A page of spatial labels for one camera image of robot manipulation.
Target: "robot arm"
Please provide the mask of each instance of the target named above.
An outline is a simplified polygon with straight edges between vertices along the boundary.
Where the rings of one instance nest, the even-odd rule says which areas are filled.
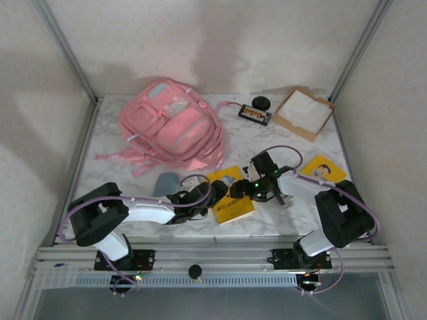
[[[176,225],[185,223],[196,215],[205,216],[207,210],[226,195],[228,187],[224,182],[214,181],[211,184],[209,195],[197,205],[175,207],[174,204],[194,203],[203,197],[207,191],[208,184],[203,182],[191,192],[180,191],[175,195],[146,199],[146,201],[131,199],[95,202],[80,209],[70,217],[75,240],[80,247],[93,245],[104,252],[111,261],[131,260],[132,249],[125,235],[120,237],[114,232],[118,225],[132,221],[151,221],[162,225]],[[68,206],[68,210],[70,211],[75,206],[94,198],[118,196],[120,194],[121,191],[117,184],[106,183],[72,202]]]
[[[317,207],[322,228],[294,243],[294,252],[290,260],[296,261],[298,269],[310,269],[316,265],[316,259],[324,255],[325,251],[334,247],[343,248],[375,226],[373,218],[363,208],[341,196],[336,190],[298,178],[292,167],[279,168],[267,152],[252,158],[246,172],[250,178],[256,176],[256,179],[235,182],[230,187],[231,197],[249,196],[259,202],[266,202],[275,197],[286,207],[290,205],[295,205],[296,209],[306,205]],[[363,202],[352,182],[343,180],[335,184],[335,187]],[[298,201],[286,203],[287,195],[297,197]]]

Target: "black mounting plate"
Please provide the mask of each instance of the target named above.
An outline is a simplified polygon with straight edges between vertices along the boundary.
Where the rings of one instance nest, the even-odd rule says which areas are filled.
[[[119,271],[147,271],[141,265],[147,267],[149,270],[153,270],[154,253],[154,250],[133,250],[134,257],[130,266],[126,270],[119,269]],[[97,252],[93,269],[96,271],[111,271],[111,267],[99,251]]]
[[[317,270],[332,269],[331,258],[326,252],[316,255],[310,263],[300,265],[295,258],[293,249],[273,249],[273,257],[267,258],[267,262],[274,266],[274,270]]]

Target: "metal frame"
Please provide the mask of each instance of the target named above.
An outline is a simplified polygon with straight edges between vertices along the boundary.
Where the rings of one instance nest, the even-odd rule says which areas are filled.
[[[153,273],[186,274],[194,263],[203,266],[207,274],[256,274],[256,273],[304,273],[305,270],[274,270],[267,258],[272,249],[292,248],[299,237],[188,237],[158,239],[130,237],[134,249],[156,251]],[[92,274],[108,273],[94,271],[93,264],[97,250],[92,247],[78,247],[74,243],[59,243],[54,247],[40,247],[35,256],[33,272],[37,268],[50,268],[66,263]],[[387,246],[369,243],[353,244],[341,249],[346,272],[393,271],[394,266]],[[332,269],[340,270],[340,261],[331,252]]]
[[[379,273],[380,286],[391,320],[410,320],[408,306],[395,273]]]
[[[75,58],[73,50],[71,50],[64,34],[59,28],[58,23],[56,22],[55,17],[52,14],[48,4],[45,0],[31,0],[36,8],[37,12],[40,15],[40,18],[43,20],[46,25],[47,30],[50,32],[53,40],[55,40],[56,45],[61,50],[64,59],[68,63],[68,66],[71,72],[74,74],[75,78],[81,85],[81,88],[85,91],[87,97],[93,105],[96,105],[97,98],[93,92],[89,81],[86,79],[86,76],[83,70],[80,67],[79,62]]]
[[[393,0],[379,0],[374,12],[372,13],[368,24],[362,32],[356,46],[354,47],[350,58],[348,59],[346,66],[341,72],[338,82],[335,84],[334,90],[332,90],[329,96],[329,101],[335,103],[338,97],[341,95],[347,82],[350,80],[354,69],[358,66],[363,54],[368,48],[375,32],[380,26],[383,18],[386,16],[388,9],[392,5]]]
[[[85,116],[85,119],[83,120],[84,124],[81,130],[81,135],[77,140],[77,150],[71,158],[71,171],[67,193],[65,194],[65,198],[63,199],[62,204],[58,206],[59,209],[53,215],[51,227],[48,230],[45,239],[41,243],[42,246],[55,244],[55,238],[57,236],[61,219],[67,209],[68,204],[70,204],[70,202],[72,202],[74,199],[77,187],[80,182],[81,172],[83,171],[85,159],[89,150],[93,130],[95,129],[95,124],[99,115],[99,109],[101,108],[101,104],[102,99],[98,99],[95,107],[89,110],[89,112]]]

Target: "book cover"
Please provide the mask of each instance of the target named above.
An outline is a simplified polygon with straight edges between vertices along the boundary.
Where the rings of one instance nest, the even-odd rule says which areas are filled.
[[[341,182],[347,177],[347,173],[323,155],[314,157],[301,170],[301,173],[318,180],[331,182]]]
[[[210,173],[207,177],[210,181],[222,180],[229,188],[235,181],[243,179],[238,166]],[[213,208],[216,221],[220,225],[245,217],[254,212],[254,210],[255,207],[251,199],[248,197],[243,199],[230,198],[230,190]]]

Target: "white wall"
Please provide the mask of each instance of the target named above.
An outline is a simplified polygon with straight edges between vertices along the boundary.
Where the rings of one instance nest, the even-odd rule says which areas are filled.
[[[329,94],[377,0],[51,0],[98,95],[157,76],[204,93]]]
[[[415,319],[427,319],[426,17],[427,1],[393,2],[336,109]]]
[[[3,0],[0,30],[0,319],[12,319],[89,102],[30,1]]]

